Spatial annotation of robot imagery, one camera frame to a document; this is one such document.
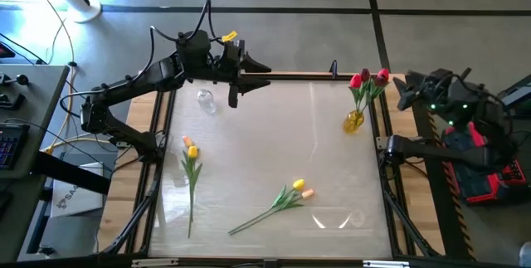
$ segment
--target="yellow tulip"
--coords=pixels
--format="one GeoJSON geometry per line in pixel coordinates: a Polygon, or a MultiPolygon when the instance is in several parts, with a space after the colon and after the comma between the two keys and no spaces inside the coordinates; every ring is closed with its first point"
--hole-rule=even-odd
{"type": "Polygon", "coordinates": [[[184,145],[186,145],[187,148],[189,148],[191,145],[193,145],[192,139],[190,139],[188,136],[183,136],[183,142],[184,145]]]}
{"type": "Polygon", "coordinates": [[[315,194],[315,190],[314,189],[308,189],[308,190],[302,192],[302,198],[303,199],[307,199],[307,198],[312,197],[314,194],[315,194]]]}
{"type": "Polygon", "coordinates": [[[190,148],[188,148],[188,157],[189,158],[196,158],[197,157],[197,147],[196,146],[190,146],[190,148]]]}
{"type": "Polygon", "coordinates": [[[301,191],[302,188],[304,188],[304,179],[299,179],[295,182],[293,182],[293,189],[301,191]]]}

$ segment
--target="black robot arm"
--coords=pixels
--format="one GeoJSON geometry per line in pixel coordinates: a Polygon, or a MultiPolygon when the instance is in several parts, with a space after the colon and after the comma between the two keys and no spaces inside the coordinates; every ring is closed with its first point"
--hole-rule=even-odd
{"type": "Polygon", "coordinates": [[[110,106],[151,91],[177,90],[185,81],[199,79],[228,83],[231,87],[229,105],[236,108],[238,93],[243,95],[270,84],[268,80],[241,76],[241,70],[271,72],[269,67],[245,53],[244,41],[225,42],[222,55],[214,57],[210,54],[208,34],[199,30],[193,38],[187,39],[191,33],[179,34],[177,50],[153,63],[138,76],[126,76],[124,80],[92,89],[81,106],[81,128],[94,134],[108,134],[113,144],[120,141],[131,144],[137,150],[140,161],[152,163],[160,156],[155,134],[139,132],[116,119],[110,112],[110,106]]]}
{"type": "Polygon", "coordinates": [[[503,103],[485,90],[483,85],[465,82],[469,73],[470,68],[460,76],[444,69],[427,76],[410,72],[414,80],[410,85],[395,78],[401,96],[397,107],[405,110],[413,103],[420,103],[453,125],[458,133],[465,134],[468,123],[472,122],[487,144],[457,151],[393,135],[388,139],[385,149],[388,161],[401,164],[412,156],[434,158],[464,163],[471,169],[492,173],[501,171],[514,159],[518,147],[510,138],[510,117],[509,127],[506,127],[503,103]]]}

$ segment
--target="glass vase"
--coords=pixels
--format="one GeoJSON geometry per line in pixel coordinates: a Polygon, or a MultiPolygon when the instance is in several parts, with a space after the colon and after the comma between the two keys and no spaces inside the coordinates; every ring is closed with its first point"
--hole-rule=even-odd
{"type": "Polygon", "coordinates": [[[343,122],[343,130],[347,134],[355,134],[363,124],[364,120],[365,117],[363,116],[363,112],[353,110],[349,112],[347,118],[345,118],[345,121],[343,122]]]}

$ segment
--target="red tulip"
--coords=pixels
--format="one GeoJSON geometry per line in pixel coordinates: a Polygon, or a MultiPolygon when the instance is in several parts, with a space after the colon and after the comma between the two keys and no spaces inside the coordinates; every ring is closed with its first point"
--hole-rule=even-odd
{"type": "Polygon", "coordinates": [[[350,80],[350,87],[354,89],[359,89],[362,86],[362,77],[359,74],[352,76],[350,80]]]}
{"type": "Polygon", "coordinates": [[[371,78],[371,72],[367,68],[362,69],[362,81],[365,82],[371,78]]]}
{"type": "Polygon", "coordinates": [[[387,79],[385,78],[384,75],[378,74],[378,76],[376,76],[376,79],[374,80],[374,85],[377,87],[383,87],[387,85],[387,79]]]}
{"type": "Polygon", "coordinates": [[[389,81],[389,70],[385,69],[385,68],[381,69],[378,72],[377,78],[378,78],[378,76],[382,76],[385,79],[386,82],[389,81]]]}

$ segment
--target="tulip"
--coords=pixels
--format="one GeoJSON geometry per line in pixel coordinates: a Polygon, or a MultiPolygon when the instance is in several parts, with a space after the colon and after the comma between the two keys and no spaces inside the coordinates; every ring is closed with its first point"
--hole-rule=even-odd
{"type": "Polygon", "coordinates": [[[196,158],[197,157],[197,147],[196,146],[190,146],[190,148],[188,148],[188,157],[189,158],[196,158]]]}
{"type": "Polygon", "coordinates": [[[193,145],[192,139],[190,139],[188,136],[183,136],[183,142],[184,145],[186,145],[187,148],[190,148],[191,145],[193,145]]]}
{"type": "Polygon", "coordinates": [[[315,194],[315,190],[314,189],[308,189],[308,190],[302,192],[302,198],[303,199],[308,199],[308,198],[312,197],[314,194],[315,194]]]}
{"type": "Polygon", "coordinates": [[[297,180],[293,183],[293,189],[301,191],[304,188],[304,179],[297,180]]]}
{"type": "Polygon", "coordinates": [[[376,80],[374,80],[374,85],[377,87],[383,87],[387,85],[387,79],[385,76],[376,76],[376,80]]]}
{"type": "Polygon", "coordinates": [[[362,77],[359,74],[352,76],[350,80],[350,87],[354,89],[359,89],[362,86],[362,77]]]}
{"type": "Polygon", "coordinates": [[[389,70],[385,69],[385,68],[381,69],[378,72],[378,76],[382,76],[385,79],[386,83],[387,83],[387,81],[389,81],[389,70]]]}
{"type": "Polygon", "coordinates": [[[371,78],[371,72],[367,68],[362,69],[362,81],[365,82],[371,78]]]}

